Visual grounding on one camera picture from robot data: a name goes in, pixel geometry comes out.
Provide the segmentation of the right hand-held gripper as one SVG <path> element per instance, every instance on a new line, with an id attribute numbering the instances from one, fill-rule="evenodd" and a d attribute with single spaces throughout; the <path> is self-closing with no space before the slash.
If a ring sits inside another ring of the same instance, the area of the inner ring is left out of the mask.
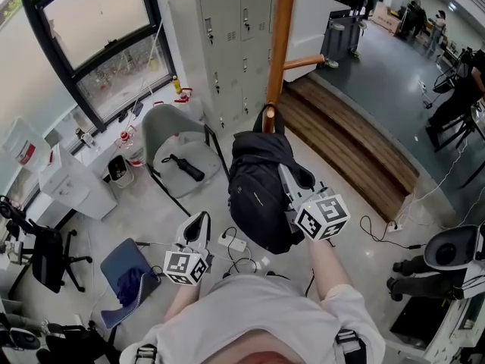
<path id="1" fill-rule="evenodd" d="M 322 181 L 312 189 L 302 189 L 290 169 L 278 165 L 283 190 L 290 199 L 285 212 L 293 233 L 301 231 L 313 242 L 328 240 L 336 236 L 349 221 L 349 210 L 340 194 Z"/>

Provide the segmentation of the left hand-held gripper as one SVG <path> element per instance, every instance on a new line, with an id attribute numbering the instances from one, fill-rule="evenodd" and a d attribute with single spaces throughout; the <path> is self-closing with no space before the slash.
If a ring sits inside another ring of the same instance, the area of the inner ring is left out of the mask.
<path id="1" fill-rule="evenodd" d="M 196 286 L 210 272 L 211 217 L 206 211 L 187 218 L 177 229 L 177 250 L 167 251 L 162 268 L 164 276 L 174 284 Z"/>

